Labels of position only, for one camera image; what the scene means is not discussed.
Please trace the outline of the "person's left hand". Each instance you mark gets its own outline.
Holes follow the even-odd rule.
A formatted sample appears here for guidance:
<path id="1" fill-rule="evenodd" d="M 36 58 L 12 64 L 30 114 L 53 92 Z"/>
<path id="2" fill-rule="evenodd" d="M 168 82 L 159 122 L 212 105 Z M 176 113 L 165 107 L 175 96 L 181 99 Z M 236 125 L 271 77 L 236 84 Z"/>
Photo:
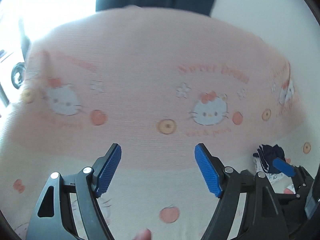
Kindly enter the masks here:
<path id="1" fill-rule="evenodd" d="M 143 229 L 138 232 L 133 240 L 151 240 L 152 233 L 149 229 Z"/>

